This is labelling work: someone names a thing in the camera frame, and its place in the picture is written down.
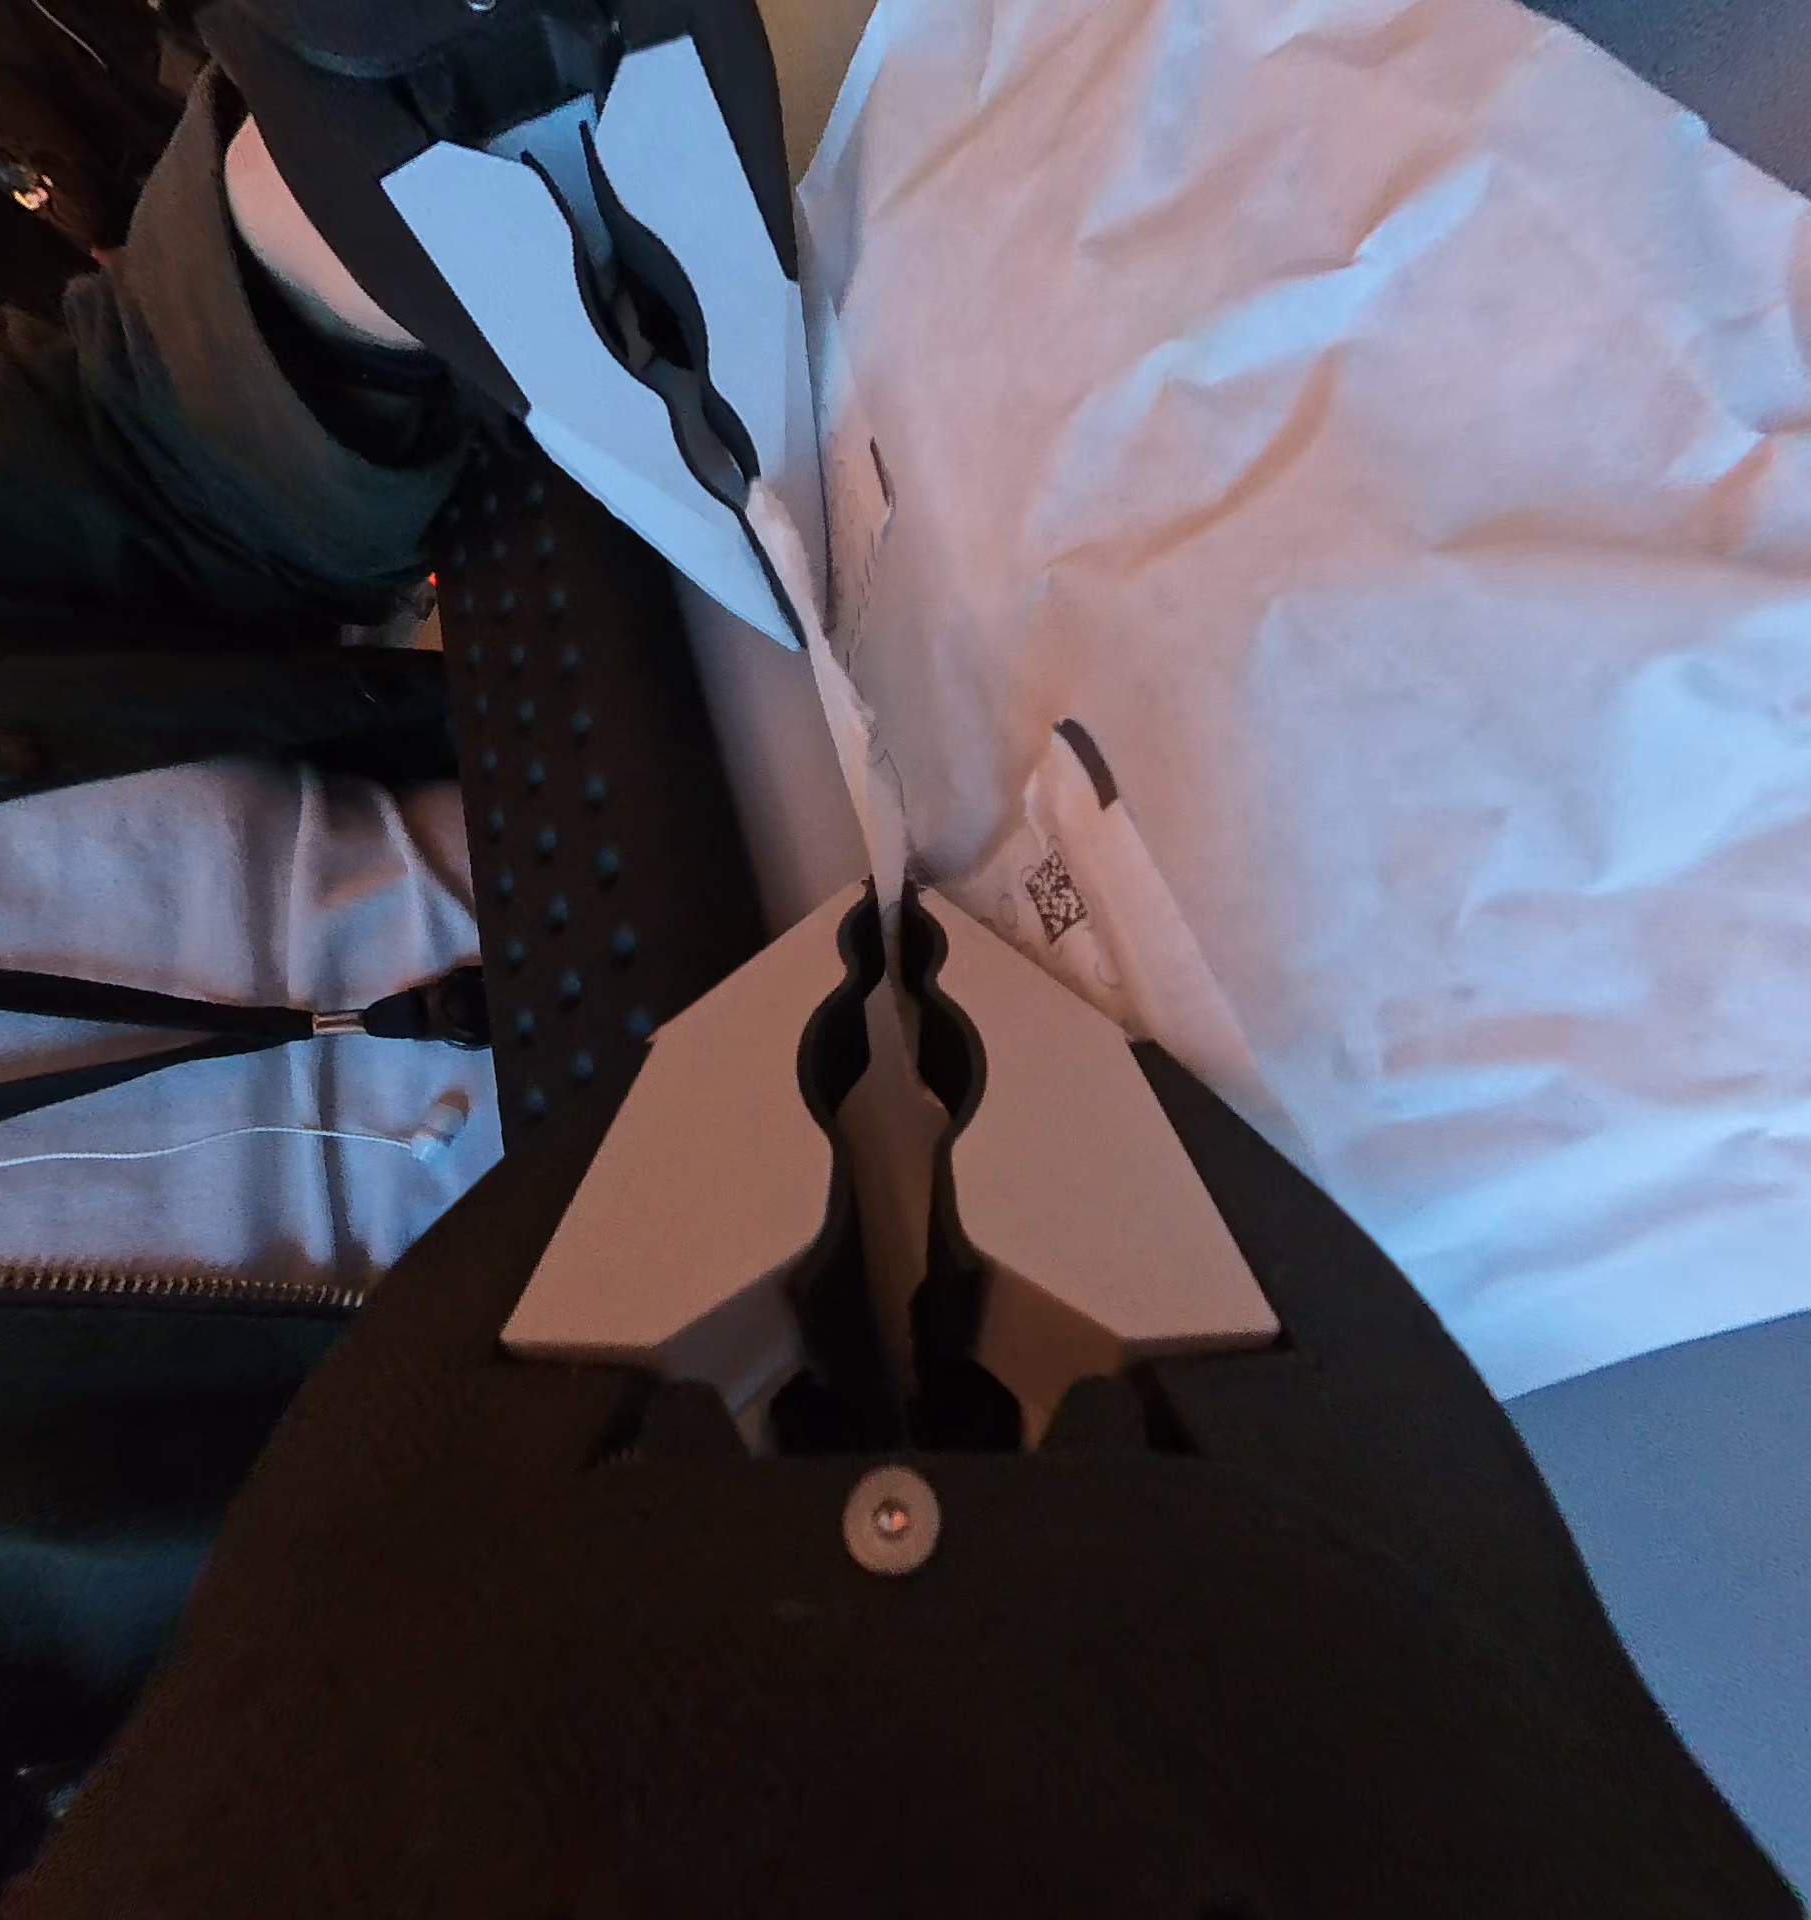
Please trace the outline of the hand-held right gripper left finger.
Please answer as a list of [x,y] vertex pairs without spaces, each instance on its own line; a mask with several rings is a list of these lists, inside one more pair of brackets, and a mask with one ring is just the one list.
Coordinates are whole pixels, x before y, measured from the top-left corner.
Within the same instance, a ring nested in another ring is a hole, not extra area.
[[509,1357],[700,1384],[788,1443],[886,1443],[897,1384],[842,1120],[885,982],[862,880],[660,1026],[509,1313]]

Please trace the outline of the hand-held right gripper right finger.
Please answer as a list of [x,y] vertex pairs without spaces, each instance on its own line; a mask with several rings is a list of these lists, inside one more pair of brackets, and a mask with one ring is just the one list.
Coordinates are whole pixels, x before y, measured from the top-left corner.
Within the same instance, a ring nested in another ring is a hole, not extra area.
[[1279,1321],[1124,1028],[932,889],[900,918],[940,1107],[913,1431],[1033,1449],[1083,1379],[1258,1353]]

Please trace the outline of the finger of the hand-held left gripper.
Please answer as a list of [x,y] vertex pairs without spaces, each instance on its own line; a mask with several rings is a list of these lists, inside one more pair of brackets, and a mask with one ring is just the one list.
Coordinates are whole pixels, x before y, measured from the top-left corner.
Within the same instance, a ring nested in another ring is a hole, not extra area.
[[586,160],[649,348],[638,378],[664,398],[700,486],[743,502],[758,479],[787,502],[817,502],[800,288],[693,37],[622,56]]
[[534,443],[726,611],[798,651],[740,511],[700,484],[668,398],[629,372],[592,314],[580,233],[540,169],[437,141],[384,189],[521,393]]

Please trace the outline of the large white paper bag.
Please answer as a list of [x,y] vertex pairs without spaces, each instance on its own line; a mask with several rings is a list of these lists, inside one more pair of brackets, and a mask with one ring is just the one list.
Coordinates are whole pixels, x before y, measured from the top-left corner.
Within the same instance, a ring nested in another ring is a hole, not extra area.
[[918,875],[1501,1395],[1811,1308],[1811,192],[1520,4],[873,4],[800,184]]

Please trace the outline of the person's light grey clothing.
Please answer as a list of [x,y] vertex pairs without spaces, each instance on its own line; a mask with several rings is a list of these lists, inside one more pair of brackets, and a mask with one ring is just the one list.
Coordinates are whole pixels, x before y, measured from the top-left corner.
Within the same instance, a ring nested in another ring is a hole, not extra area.
[[[0,805],[0,968],[362,1007],[480,958],[459,790],[212,761]],[[0,1264],[365,1287],[501,1155],[490,1057],[327,1036],[0,1124]]]

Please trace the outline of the person's dark zip jacket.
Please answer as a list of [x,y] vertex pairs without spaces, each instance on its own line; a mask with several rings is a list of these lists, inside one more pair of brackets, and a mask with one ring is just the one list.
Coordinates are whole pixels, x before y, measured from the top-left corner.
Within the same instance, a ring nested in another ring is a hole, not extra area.
[[[228,759],[395,796],[455,786],[427,654],[41,654],[18,667],[18,689],[0,673],[0,805]],[[316,1012],[0,968],[0,1124],[274,1045],[439,1044],[433,980]],[[113,1741],[269,1428],[361,1295],[0,1264],[0,1889]]]

